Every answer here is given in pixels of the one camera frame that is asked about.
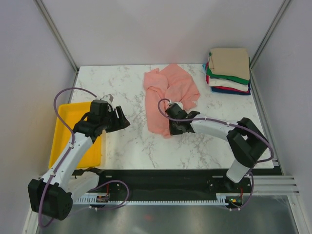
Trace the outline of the pink t shirt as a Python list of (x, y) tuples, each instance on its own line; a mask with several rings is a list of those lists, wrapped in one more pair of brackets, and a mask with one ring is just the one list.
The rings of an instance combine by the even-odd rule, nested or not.
[(170, 138), (169, 120), (160, 111), (165, 111), (168, 104), (159, 100), (167, 98), (182, 103), (185, 110), (197, 106), (199, 90), (192, 76), (177, 64), (170, 64), (164, 69), (158, 68), (144, 74), (143, 87), (146, 92), (145, 109), (148, 130), (154, 134)]

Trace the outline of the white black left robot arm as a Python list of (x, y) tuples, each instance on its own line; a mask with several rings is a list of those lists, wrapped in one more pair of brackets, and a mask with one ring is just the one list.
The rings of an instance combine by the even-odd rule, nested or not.
[(33, 212), (52, 219), (64, 220), (73, 203), (91, 190), (101, 192), (106, 178), (97, 169), (88, 169), (71, 180), (78, 163), (103, 132), (110, 133), (130, 126), (121, 106), (113, 107), (106, 100), (93, 100), (90, 109), (74, 125), (71, 137), (53, 166), (40, 178), (28, 184)]

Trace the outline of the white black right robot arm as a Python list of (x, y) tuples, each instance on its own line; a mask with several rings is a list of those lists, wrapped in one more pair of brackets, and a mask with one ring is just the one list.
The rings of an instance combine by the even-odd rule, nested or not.
[(241, 186), (242, 178), (253, 168), (268, 149), (268, 141), (249, 118), (232, 123), (202, 115), (198, 111), (187, 113), (179, 104), (172, 103), (165, 110), (169, 118), (171, 135), (183, 133), (206, 134), (228, 142), (234, 161), (223, 179), (229, 192)]

